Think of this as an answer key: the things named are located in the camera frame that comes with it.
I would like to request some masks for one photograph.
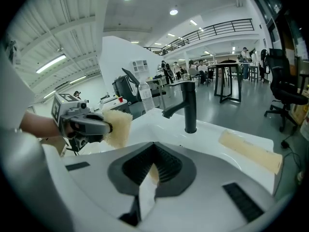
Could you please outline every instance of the water bottle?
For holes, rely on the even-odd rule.
[[[140,98],[143,101],[145,111],[148,112],[155,107],[153,96],[149,85],[146,82],[141,82],[139,85]]]

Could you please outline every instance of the white cabinet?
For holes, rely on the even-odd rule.
[[[133,74],[140,82],[150,77],[149,67],[146,60],[132,61]]]

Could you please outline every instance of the black faucet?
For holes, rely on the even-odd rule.
[[[184,108],[185,132],[194,133],[197,130],[197,98],[195,95],[195,82],[183,81],[170,84],[180,85],[183,92],[183,102],[170,106],[162,111],[163,117],[170,118],[179,109]]]

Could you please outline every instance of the cable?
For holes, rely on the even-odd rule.
[[[294,159],[294,162],[295,162],[296,166],[298,167],[299,170],[301,169],[301,168],[300,168],[300,166],[301,166],[301,160],[300,160],[299,154],[294,153],[294,152],[292,151],[292,152],[288,153],[287,155],[285,155],[285,156],[283,157],[283,160],[282,160],[283,162],[282,162],[282,170],[281,170],[281,174],[280,174],[280,179],[279,179],[279,182],[278,182],[278,184],[277,184],[276,190],[274,191],[274,195],[273,195],[273,196],[275,196],[276,193],[277,193],[277,191],[278,191],[278,187],[279,187],[279,184],[280,184],[280,182],[281,182],[282,173],[283,173],[284,160],[285,160],[285,158],[286,158],[287,156],[289,156],[289,155],[293,155],[293,159]],[[297,156],[299,157],[299,162],[300,162],[299,165],[297,164],[294,155],[297,155]]]
[[[296,166],[301,170],[301,159],[300,159],[299,154],[295,153],[290,147],[289,147],[289,149],[291,150],[291,153],[293,153],[293,159],[294,159],[294,162],[295,162]],[[295,160],[295,155],[298,156],[299,164]]]

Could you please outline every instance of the gray floor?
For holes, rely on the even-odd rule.
[[[182,100],[180,86],[165,87],[164,89],[167,91],[167,94],[164,96],[166,107],[177,104]],[[225,93],[227,94],[228,92],[228,87],[225,87]],[[264,112],[269,110],[270,104],[274,99],[268,83],[244,81],[241,103],[225,101],[219,104],[220,98],[215,97],[213,94],[214,83],[210,83],[208,87],[206,85],[198,87],[196,83],[198,120],[269,138],[274,142],[274,152],[283,156],[290,152],[289,149],[281,148],[281,141],[290,135],[293,127],[292,123],[287,121],[286,129],[281,133],[279,132],[279,127],[281,126],[281,117],[279,115],[269,114],[267,117],[264,117]],[[233,80],[233,97],[238,97],[236,80]],[[158,98],[154,98],[154,102],[158,104]],[[273,104],[279,107],[282,106],[278,102],[273,102]],[[140,116],[143,110],[142,103],[138,102],[131,105],[130,110],[134,118]],[[183,109],[177,113],[183,115]],[[308,142],[302,137],[299,130],[287,142],[293,151],[301,156],[302,166],[304,166]],[[277,200],[287,193],[295,191],[297,188],[295,181],[297,173],[298,169],[293,156],[290,155],[284,162],[281,181],[275,196]],[[276,182],[279,181],[280,175],[281,173],[276,176]]]

